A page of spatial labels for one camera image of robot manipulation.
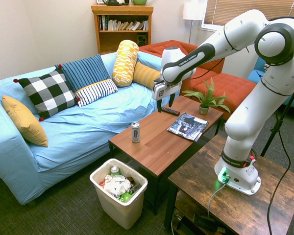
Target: blue striped pillow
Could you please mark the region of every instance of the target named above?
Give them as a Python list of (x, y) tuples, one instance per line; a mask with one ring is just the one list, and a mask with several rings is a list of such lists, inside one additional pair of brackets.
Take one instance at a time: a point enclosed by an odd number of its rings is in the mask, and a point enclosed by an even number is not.
[(100, 54), (55, 66), (62, 69), (73, 92), (110, 78)]
[(78, 105), (81, 108), (115, 92), (118, 92), (116, 84), (112, 79), (107, 79), (78, 90), (75, 96), (79, 98)]

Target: tripod leg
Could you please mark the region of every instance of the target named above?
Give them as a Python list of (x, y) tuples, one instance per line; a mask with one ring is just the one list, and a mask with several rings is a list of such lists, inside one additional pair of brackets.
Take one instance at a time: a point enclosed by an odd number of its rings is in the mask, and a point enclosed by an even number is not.
[(270, 135), (270, 137), (269, 137), (269, 139), (268, 139), (268, 141), (267, 141), (267, 143), (266, 143), (266, 146), (264, 147), (264, 149), (263, 149), (263, 151), (262, 151), (262, 153), (261, 153), (261, 156), (264, 156), (264, 155), (266, 154), (266, 151), (268, 150), (268, 148), (269, 148), (271, 142), (273, 141), (273, 138), (274, 138), (275, 134), (278, 132), (279, 128), (281, 127), (281, 125), (282, 125), (282, 123), (283, 123), (283, 118), (284, 118), (284, 116), (286, 115), (286, 113), (288, 112), (288, 110), (289, 110), (289, 108), (290, 108), (290, 106), (291, 106), (293, 100), (294, 100), (294, 93), (293, 93), (293, 95), (291, 96), (291, 99), (290, 99), (290, 101), (288, 102), (287, 106), (286, 106), (285, 109), (283, 110), (283, 113), (282, 113), (280, 119), (275, 123), (274, 127), (271, 129), (272, 133), (271, 133), (271, 135)]

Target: orange armchair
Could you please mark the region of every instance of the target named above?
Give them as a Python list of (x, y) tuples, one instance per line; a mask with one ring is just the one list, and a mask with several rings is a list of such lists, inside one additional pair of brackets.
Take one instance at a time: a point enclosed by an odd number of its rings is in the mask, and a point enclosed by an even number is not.
[[(139, 51), (162, 57), (163, 50), (168, 47), (178, 47), (184, 54), (187, 55), (188, 53), (195, 50), (198, 46), (176, 40), (170, 40), (139, 47)], [(226, 99), (224, 101), (224, 104), (230, 109), (231, 113), (228, 113), (226, 110), (221, 108), (215, 108), (224, 113), (224, 120), (228, 120), (228, 118), (236, 110), (240, 103), (254, 89), (256, 84), (248, 81), (247, 79), (222, 73), (221, 71), (223, 68), (224, 60), (220, 60), (221, 59), (198, 66), (196, 69), (196, 73), (191, 77), (191, 79), (186, 79), (182, 82), (181, 92), (192, 90), (196, 92), (202, 92), (204, 94), (205, 92), (207, 92), (207, 88), (203, 81), (207, 81), (208, 84), (210, 84), (210, 77), (212, 77), (215, 83), (214, 95), (221, 96), (223, 95), (223, 93), (225, 93), (225, 95), (230, 98)], [(196, 99), (195, 97), (188, 98), (198, 101), (198, 99)]]

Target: white trash can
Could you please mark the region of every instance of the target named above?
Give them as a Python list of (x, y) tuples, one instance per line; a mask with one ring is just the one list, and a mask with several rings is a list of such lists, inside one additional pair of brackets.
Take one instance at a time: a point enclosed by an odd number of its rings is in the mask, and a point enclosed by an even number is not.
[[(114, 165), (120, 169), (121, 175), (131, 176), (135, 183), (141, 185), (141, 188), (126, 203), (121, 202), (99, 185), (104, 177), (110, 174), (110, 167)], [(125, 163), (117, 159), (109, 159), (90, 175), (90, 180), (96, 188), (103, 210), (123, 228), (130, 229), (142, 214), (147, 179)]]

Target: potted plant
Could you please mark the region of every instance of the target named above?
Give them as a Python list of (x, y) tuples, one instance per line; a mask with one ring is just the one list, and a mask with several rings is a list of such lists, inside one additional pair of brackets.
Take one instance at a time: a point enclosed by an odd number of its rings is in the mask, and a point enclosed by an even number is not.
[(206, 84), (206, 87), (208, 89), (208, 93), (205, 92), (205, 95), (201, 92), (195, 92), (195, 91), (183, 91), (183, 93), (186, 93), (184, 96), (195, 96), (200, 101), (199, 106), (199, 114), (201, 115), (207, 115), (209, 107), (222, 107), (229, 113), (231, 112), (229, 108), (223, 104), (225, 99), (229, 99), (229, 97), (225, 96), (225, 93), (223, 96), (213, 96), (213, 93), (215, 91), (215, 84), (212, 80), (212, 77), (210, 78), (211, 85), (204, 81)]

